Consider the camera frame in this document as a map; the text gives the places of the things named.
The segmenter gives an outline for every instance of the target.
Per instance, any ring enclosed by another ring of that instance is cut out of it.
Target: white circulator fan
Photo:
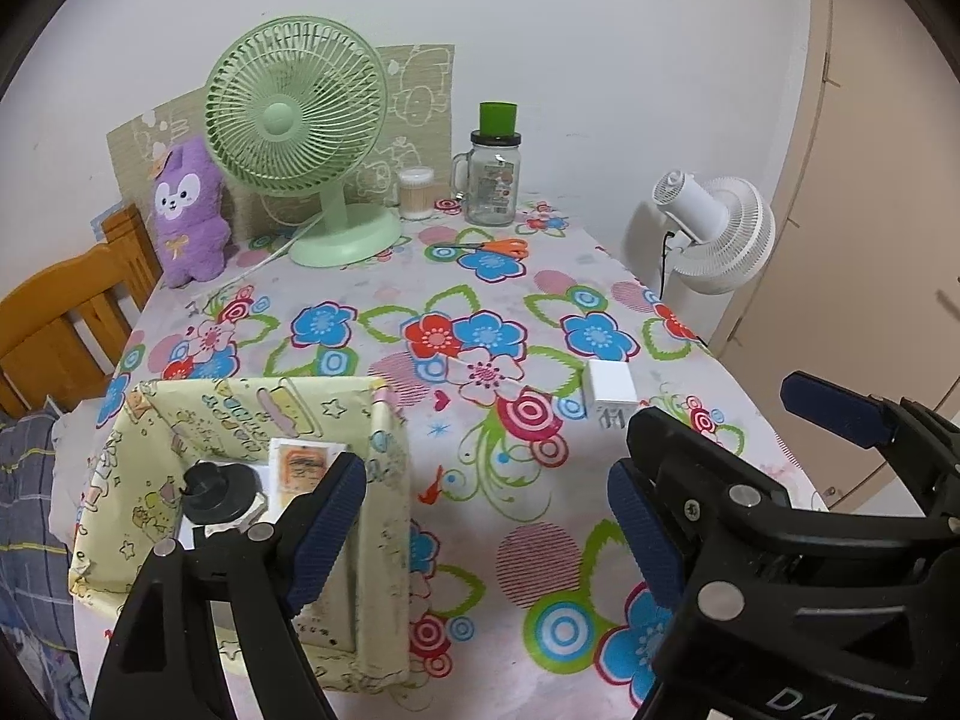
[[[757,187],[725,176],[698,183],[671,170],[656,182],[656,208],[680,225],[666,247],[667,274],[701,295],[723,295],[756,276],[770,259],[776,222]]]

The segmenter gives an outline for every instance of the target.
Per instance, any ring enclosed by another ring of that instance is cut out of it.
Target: orange scissors
[[[527,242],[520,238],[504,238],[500,241],[486,241],[483,244],[440,244],[449,248],[469,248],[473,251],[493,251],[505,254],[515,260],[525,260],[529,254]]]

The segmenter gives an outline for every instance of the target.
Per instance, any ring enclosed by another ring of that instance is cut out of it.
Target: door
[[[936,408],[957,382],[960,83],[903,0],[833,0],[824,76],[800,191],[720,359],[833,507],[882,459],[786,413],[779,384],[806,370]]]

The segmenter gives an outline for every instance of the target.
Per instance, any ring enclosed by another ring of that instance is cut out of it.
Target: pink flower print
[[[450,358],[446,379],[460,387],[465,399],[480,406],[492,406],[496,399],[517,400],[522,392],[523,370],[510,355],[491,357],[483,346]]]
[[[207,362],[215,352],[222,352],[233,338],[233,322],[212,322],[208,319],[197,330],[197,336],[190,339],[190,354],[193,362]]]

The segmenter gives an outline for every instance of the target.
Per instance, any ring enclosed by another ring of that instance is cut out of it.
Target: fan grille
[[[776,223],[760,192],[742,178],[717,178],[704,189],[730,211],[727,229],[708,244],[693,245],[675,259],[674,271],[691,290],[721,295],[760,272],[773,250]]]
[[[238,181],[308,196],[370,153],[386,116],[376,50],[340,23],[271,20],[237,40],[206,83],[206,141]]]
[[[682,170],[671,170],[667,175],[656,182],[654,187],[654,202],[658,205],[669,205],[678,194],[683,191],[686,175]]]

